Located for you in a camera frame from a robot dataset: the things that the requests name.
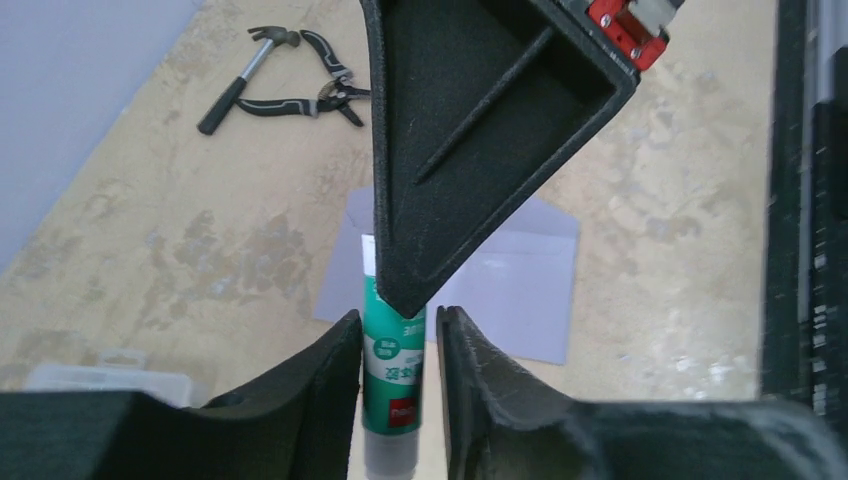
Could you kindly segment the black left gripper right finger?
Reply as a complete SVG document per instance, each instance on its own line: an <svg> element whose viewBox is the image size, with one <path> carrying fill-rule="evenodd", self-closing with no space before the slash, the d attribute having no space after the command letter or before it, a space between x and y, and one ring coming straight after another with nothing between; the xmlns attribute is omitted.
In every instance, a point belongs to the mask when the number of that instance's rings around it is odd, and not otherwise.
<svg viewBox="0 0 848 480"><path fill-rule="evenodd" d="M589 402L546 384L467 313L436 315L452 479L843 479L847 453L778 401Z"/></svg>

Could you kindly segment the green white glue stick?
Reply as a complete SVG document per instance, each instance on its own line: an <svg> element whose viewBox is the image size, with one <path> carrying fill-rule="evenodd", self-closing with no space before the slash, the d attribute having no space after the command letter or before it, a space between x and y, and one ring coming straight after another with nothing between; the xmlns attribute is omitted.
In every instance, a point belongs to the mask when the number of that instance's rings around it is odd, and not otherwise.
<svg viewBox="0 0 848 480"><path fill-rule="evenodd" d="M365 234L361 245L365 473L411 479L418 464L426 312L405 318L380 296L375 238Z"/></svg>

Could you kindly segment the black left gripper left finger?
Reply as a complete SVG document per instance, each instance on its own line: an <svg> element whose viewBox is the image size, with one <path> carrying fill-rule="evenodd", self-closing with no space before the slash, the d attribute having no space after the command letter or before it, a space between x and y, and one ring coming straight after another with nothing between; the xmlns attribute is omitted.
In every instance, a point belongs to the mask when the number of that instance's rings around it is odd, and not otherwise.
<svg viewBox="0 0 848 480"><path fill-rule="evenodd" d="M323 336L200 408L136 391L5 393L5 479L343 479L363 332Z"/></svg>

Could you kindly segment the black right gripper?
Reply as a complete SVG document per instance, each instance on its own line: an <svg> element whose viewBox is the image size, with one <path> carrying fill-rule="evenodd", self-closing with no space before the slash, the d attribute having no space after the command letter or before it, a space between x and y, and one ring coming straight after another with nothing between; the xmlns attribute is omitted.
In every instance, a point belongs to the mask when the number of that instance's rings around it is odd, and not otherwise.
<svg viewBox="0 0 848 480"><path fill-rule="evenodd" d="M420 311L622 109L683 5L364 2L382 298Z"/></svg>

